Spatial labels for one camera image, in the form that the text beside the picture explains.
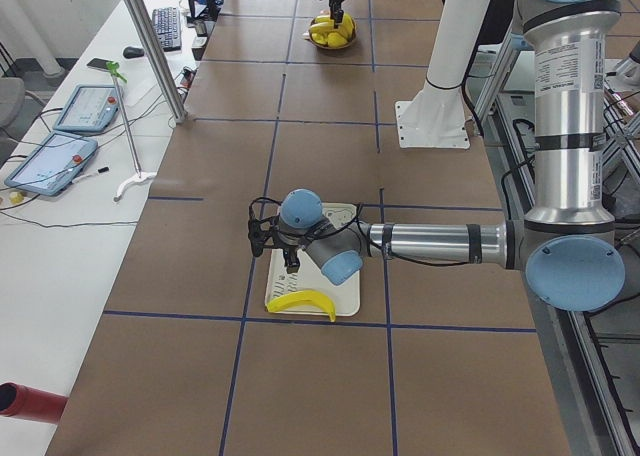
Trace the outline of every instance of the keyboard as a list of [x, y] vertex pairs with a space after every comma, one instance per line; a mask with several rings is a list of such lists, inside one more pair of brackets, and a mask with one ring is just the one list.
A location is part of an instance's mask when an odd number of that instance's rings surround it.
[[158, 35], [160, 46], [164, 51], [172, 51], [182, 47], [180, 11], [178, 8], [154, 9], [151, 15], [151, 22]]

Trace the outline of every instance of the red cylinder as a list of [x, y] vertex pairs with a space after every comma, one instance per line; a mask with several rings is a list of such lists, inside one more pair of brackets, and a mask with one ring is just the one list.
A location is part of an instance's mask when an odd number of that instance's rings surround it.
[[0, 385], [0, 416], [57, 424], [67, 398], [15, 383]]

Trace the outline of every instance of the bowl of bananas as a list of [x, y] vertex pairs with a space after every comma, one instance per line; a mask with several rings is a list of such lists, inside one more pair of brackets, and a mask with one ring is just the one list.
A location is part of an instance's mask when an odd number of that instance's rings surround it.
[[303, 37], [321, 49], [343, 49], [356, 40], [356, 22], [349, 13], [344, 13], [337, 27], [328, 14], [315, 17]]

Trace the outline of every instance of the white pole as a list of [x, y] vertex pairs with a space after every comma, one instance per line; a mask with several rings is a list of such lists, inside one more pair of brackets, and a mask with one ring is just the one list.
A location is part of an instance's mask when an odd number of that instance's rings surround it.
[[26, 15], [17, 0], [3, 0], [0, 4], [0, 12], [6, 21], [20, 35], [29, 51], [36, 58], [47, 78], [59, 78], [64, 75], [65, 70], [58, 64], [56, 58], [53, 57], [49, 47], [40, 36], [40, 33], [31, 23], [31, 19]]
[[396, 102], [401, 147], [469, 147], [460, 84], [489, 1], [445, 0], [424, 88], [413, 101]]

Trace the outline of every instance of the yellow object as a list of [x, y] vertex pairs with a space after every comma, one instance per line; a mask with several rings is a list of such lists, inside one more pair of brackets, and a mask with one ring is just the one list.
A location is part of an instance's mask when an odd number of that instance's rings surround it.
[[316, 45], [329, 49], [349, 46], [355, 40], [355, 22], [348, 13], [344, 13], [342, 23], [335, 27], [328, 14], [316, 17], [309, 26], [309, 39]]
[[11, 191], [9, 193], [9, 201], [11, 201], [11, 204], [20, 204], [24, 201], [24, 194], [20, 191]]
[[327, 313], [332, 323], [336, 321], [336, 307], [331, 298], [313, 289], [295, 291], [273, 298], [267, 303], [267, 311], [270, 313], [278, 313], [296, 306], [315, 306]]

